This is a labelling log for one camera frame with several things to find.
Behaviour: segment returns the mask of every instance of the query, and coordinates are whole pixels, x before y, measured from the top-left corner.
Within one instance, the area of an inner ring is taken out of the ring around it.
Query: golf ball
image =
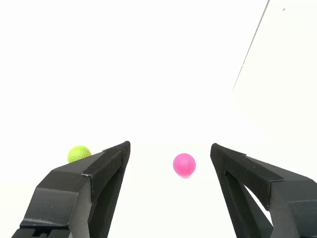
[[[189,178],[195,171],[196,162],[191,155],[183,153],[175,157],[173,167],[179,176]]]
[[[91,156],[89,149],[85,146],[75,146],[72,148],[67,155],[67,160],[69,163],[84,159],[88,156]]]

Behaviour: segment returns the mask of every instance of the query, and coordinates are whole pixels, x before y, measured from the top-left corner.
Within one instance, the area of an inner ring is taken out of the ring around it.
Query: white backdrop
[[[132,143],[110,238],[234,237],[209,157],[214,142],[314,178],[306,167],[314,140],[294,146],[299,139],[276,136],[282,121],[270,127],[254,114],[245,93],[255,84],[242,75],[231,93],[265,5],[1,1],[1,237],[78,144],[97,153]],[[289,12],[284,2],[270,7]],[[190,179],[173,171],[179,153],[196,159]]]

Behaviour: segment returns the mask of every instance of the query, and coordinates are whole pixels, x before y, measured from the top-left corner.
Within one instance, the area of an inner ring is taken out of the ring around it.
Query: white surface
[[[314,0],[272,0],[234,89],[275,140],[316,144],[316,11]]]
[[[209,158],[214,142],[314,178],[313,140],[283,143],[280,125],[268,130],[248,100],[230,96],[265,5],[1,1],[1,237],[78,144],[97,153],[132,143],[110,238],[234,237]],[[172,169],[183,152],[197,162],[187,180]]]

